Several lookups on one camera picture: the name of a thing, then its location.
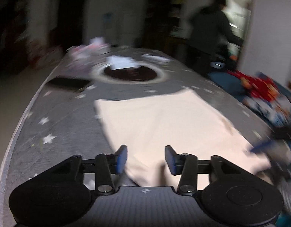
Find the person in dark clothes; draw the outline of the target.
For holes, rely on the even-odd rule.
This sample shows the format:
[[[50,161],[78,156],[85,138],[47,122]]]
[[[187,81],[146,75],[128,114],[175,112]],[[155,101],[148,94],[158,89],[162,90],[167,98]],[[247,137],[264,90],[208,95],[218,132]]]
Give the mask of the person in dark clothes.
[[[186,45],[185,64],[204,77],[212,71],[211,59],[221,37],[239,47],[243,45],[243,39],[232,33],[230,22],[223,13],[225,6],[226,0],[214,0],[189,18],[192,32]]]

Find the white folded cloth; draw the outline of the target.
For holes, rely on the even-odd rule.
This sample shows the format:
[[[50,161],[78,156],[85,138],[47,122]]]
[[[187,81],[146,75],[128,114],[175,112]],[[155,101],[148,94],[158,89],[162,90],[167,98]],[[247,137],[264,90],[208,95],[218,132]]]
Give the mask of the white folded cloth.
[[[106,58],[106,62],[109,64],[111,70],[139,68],[139,64],[136,63],[130,57],[112,55]]]

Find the black smartphone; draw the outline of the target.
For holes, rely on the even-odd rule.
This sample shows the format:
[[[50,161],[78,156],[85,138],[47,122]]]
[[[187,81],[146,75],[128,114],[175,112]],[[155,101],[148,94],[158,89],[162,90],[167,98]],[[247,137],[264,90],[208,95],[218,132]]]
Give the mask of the black smartphone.
[[[65,76],[57,76],[46,82],[47,86],[75,92],[82,92],[91,84],[92,82],[89,79],[78,79]]]

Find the cream white garment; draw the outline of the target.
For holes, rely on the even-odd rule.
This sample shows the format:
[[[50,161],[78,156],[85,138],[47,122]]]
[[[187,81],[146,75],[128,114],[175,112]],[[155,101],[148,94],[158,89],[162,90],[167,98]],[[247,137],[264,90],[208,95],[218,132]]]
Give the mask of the cream white garment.
[[[249,142],[218,110],[193,90],[130,100],[96,100],[104,135],[113,150],[126,145],[125,172],[143,187],[179,182],[165,162],[167,145],[178,153],[208,160],[219,155],[250,173],[270,165],[247,152]]]

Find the white remote control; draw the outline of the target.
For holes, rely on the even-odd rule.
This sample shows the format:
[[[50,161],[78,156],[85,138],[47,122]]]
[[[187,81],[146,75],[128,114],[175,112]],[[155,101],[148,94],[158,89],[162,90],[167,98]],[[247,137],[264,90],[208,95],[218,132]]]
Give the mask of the white remote control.
[[[164,58],[162,56],[155,56],[155,55],[149,55],[149,54],[143,54],[142,57],[147,61],[157,63],[157,64],[162,64],[162,65],[167,65],[172,61],[171,59]]]

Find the round induction cooktop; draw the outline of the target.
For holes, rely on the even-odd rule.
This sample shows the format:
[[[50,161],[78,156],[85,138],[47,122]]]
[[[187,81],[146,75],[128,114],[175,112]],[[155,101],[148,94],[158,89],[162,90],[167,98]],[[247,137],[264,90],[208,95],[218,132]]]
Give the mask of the round induction cooktop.
[[[169,74],[154,64],[138,61],[137,65],[112,70],[110,64],[103,62],[92,68],[90,76],[98,82],[121,85],[158,84],[169,79]]]

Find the pink tissue box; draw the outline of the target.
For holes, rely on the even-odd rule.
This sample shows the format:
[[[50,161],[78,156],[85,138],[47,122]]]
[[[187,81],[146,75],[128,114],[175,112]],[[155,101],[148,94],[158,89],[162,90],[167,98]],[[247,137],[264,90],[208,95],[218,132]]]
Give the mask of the pink tissue box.
[[[111,49],[110,44],[106,43],[105,38],[102,36],[92,38],[89,41],[89,50],[91,54],[95,55],[106,54],[110,52],[110,49]]]

